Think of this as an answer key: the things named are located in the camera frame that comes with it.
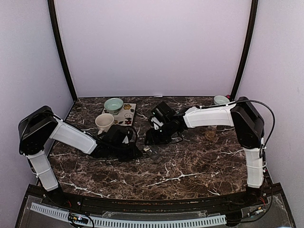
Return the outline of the grey weekly pill organizer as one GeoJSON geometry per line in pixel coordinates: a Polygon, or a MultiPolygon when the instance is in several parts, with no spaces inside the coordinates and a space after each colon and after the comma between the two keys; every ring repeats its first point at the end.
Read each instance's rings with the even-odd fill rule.
{"type": "Polygon", "coordinates": [[[160,157],[160,155],[157,153],[157,151],[154,149],[154,148],[152,148],[151,146],[148,146],[148,145],[146,145],[146,146],[144,146],[144,147],[150,147],[150,150],[149,151],[147,151],[147,152],[145,152],[144,150],[144,152],[152,159],[152,160],[157,160],[159,157],[160,157]]]}

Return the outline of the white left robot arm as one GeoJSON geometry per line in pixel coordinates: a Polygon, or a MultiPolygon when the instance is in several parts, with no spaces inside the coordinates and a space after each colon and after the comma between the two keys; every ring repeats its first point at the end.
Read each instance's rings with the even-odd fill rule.
{"type": "Polygon", "coordinates": [[[67,196],[59,190],[60,184],[44,151],[49,139],[74,147],[94,158],[110,156],[120,162],[128,162],[142,156],[136,145],[137,132],[132,126],[115,124],[114,116],[108,113],[97,116],[95,124],[98,128],[97,136],[67,123],[46,105],[18,124],[19,153],[28,159],[34,174],[49,192],[48,199],[57,207],[67,203],[67,196]]]}

